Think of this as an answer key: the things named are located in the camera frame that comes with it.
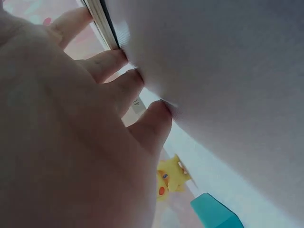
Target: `white surface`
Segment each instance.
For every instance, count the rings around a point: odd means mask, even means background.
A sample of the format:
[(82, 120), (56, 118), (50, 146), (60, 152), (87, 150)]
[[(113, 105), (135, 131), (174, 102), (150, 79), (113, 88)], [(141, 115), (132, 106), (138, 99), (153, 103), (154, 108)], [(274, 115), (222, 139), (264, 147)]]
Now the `white surface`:
[[(159, 98), (144, 89), (140, 98), (146, 106)], [(199, 188), (199, 193), (210, 193), (235, 212), (245, 228), (300, 228), (293, 219), (277, 209), (268, 199), (230, 169), (211, 152), (195, 142), (176, 123), (164, 146), (173, 156), (178, 154)], [(198, 196), (197, 189), (191, 188)]]
[(177, 127), (168, 140), (196, 183), (247, 227), (303, 224), (304, 1), (106, 2), (145, 85), (198, 142)]

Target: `teal object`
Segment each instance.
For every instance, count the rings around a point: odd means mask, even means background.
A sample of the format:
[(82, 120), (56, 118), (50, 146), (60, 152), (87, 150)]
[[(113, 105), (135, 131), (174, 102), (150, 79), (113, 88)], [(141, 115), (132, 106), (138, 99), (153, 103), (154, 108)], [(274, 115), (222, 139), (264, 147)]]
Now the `teal object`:
[(244, 228), (235, 213), (208, 193), (195, 198), (190, 204), (205, 228)]

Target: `hand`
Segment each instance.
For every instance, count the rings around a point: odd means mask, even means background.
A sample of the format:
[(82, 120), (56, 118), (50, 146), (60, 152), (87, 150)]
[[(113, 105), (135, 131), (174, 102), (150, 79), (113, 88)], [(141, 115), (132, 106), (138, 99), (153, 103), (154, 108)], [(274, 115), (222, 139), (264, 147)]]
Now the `hand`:
[(74, 61), (62, 50), (91, 20), (78, 8), (43, 27), (0, 9), (3, 228), (151, 227), (171, 114), (154, 102), (124, 126), (140, 75), (101, 84), (127, 63), (123, 52)]

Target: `yellow toy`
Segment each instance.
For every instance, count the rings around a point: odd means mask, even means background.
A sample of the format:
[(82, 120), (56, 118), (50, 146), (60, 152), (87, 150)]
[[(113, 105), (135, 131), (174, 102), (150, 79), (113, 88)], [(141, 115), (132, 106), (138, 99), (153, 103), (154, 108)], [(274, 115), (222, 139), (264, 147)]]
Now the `yellow toy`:
[(156, 170), (156, 200), (164, 201), (170, 191), (184, 191), (184, 183), (191, 179), (179, 164), (177, 155), (168, 160), (160, 160)]

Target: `yellow figurine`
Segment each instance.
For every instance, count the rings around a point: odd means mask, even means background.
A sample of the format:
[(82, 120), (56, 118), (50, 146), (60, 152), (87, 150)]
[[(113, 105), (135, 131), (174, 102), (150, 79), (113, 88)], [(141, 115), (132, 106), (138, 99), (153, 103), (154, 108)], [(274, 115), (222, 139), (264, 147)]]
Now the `yellow figurine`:
[(177, 155), (168, 160), (160, 160), (156, 170), (156, 200), (164, 201), (170, 191), (184, 191), (184, 183), (191, 179), (179, 164)]

